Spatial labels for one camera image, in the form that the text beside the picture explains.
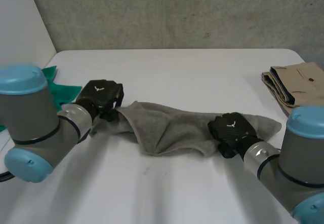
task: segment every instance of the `crumpled towel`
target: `crumpled towel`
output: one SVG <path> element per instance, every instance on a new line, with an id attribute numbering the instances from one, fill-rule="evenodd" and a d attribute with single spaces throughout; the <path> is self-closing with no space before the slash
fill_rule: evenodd
<path id="1" fill-rule="evenodd" d="M 207 123 L 222 114 L 193 113 L 171 107 L 133 102 L 118 107 L 119 120 L 101 120 L 92 132 L 109 131 L 109 134 L 134 133 L 146 154 L 159 156 L 178 149 L 196 149 L 205 156 L 217 151 L 218 142 L 211 136 Z M 256 129 L 258 137 L 268 140 L 281 129 L 281 123 L 254 115 L 243 115 Z"/>

